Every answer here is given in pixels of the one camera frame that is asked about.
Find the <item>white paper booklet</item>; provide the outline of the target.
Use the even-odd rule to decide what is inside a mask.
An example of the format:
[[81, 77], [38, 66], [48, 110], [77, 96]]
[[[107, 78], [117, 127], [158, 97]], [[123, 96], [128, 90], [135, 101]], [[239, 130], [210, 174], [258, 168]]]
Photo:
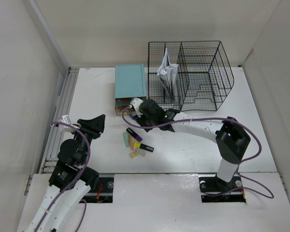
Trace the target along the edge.
[[171, 63], [168, 49], [165, 48], [162, 63], [157, 70], [157, 76], [163, 88], [170, 96], [174, 96], [174, 87], [176, 84], [176, 76], [178, 71], [178, 64]]

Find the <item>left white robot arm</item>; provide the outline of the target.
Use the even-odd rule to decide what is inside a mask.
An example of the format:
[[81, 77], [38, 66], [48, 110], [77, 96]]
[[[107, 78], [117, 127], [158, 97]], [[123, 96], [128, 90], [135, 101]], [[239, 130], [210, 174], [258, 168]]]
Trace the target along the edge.
[[52, 122], [51, 126], [69, 131], [73, 138], [60, 145], [46, 193], [26, 228], [28, 232], [59, 232], [72, 210], [99, 184], [99, 173], [91, 169], [88, 163], [91, 142], [104, 132], [105, 115], [79, 119], [74, 124], [68, 116], [62, 116], [60, 121]]

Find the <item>teal mini drawer cabinet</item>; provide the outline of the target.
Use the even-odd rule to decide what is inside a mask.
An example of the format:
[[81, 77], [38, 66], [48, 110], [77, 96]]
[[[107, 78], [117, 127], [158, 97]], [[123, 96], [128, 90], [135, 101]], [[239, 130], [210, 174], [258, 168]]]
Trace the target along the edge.
[[122, 111], [134, 98], [147, 99], [147, 84], [143, 64], [125, 64], [115, 67], [115, 111]]

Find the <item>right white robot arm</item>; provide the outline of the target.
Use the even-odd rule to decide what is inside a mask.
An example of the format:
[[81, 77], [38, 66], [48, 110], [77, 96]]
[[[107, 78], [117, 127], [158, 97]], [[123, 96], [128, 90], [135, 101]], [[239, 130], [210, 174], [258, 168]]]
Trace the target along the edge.
[[136, 112], [135, 121], [142, 127], [158, 126], [162, 131], [188, 133], [208, 139], [217, 144], [221, 155], [221, 162], [214, 178], [215, 187], [226, 190], [232, 184], [232, 178], [246, 149], [251, 141], [246, 131], [239, 126], [237, 120], [228, 117], [228, 120], [193, 121], [193, 117], [175, 110], [163, 110], [154, 100], [134, 98], [131, 102]]

